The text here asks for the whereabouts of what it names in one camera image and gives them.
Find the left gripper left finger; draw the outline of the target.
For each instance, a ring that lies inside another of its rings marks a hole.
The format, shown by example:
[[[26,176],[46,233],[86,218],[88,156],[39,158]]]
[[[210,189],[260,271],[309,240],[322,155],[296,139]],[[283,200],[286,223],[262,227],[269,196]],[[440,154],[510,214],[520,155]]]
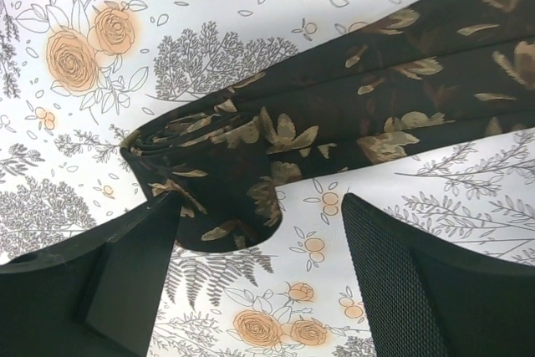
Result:
[[[163,193],[1,267],[3,356],[145,356],[181,201]]]

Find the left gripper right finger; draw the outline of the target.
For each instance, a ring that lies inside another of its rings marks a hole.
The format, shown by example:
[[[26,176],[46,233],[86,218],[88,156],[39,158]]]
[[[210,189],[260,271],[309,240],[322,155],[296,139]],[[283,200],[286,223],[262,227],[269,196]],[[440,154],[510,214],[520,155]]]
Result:
[[[379,356],[532,356],[534,269],[435,237],[348,193],[346,238]]]

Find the black gold floral tie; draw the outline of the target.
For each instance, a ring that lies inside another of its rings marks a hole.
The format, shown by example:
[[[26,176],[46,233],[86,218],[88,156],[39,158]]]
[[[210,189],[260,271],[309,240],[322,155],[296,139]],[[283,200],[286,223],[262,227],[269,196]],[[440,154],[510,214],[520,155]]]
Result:
[[[534,0],[420,0],[143,125],[121,153],[174,191],[177,242],[268,240],[282,184],[534,125]]]

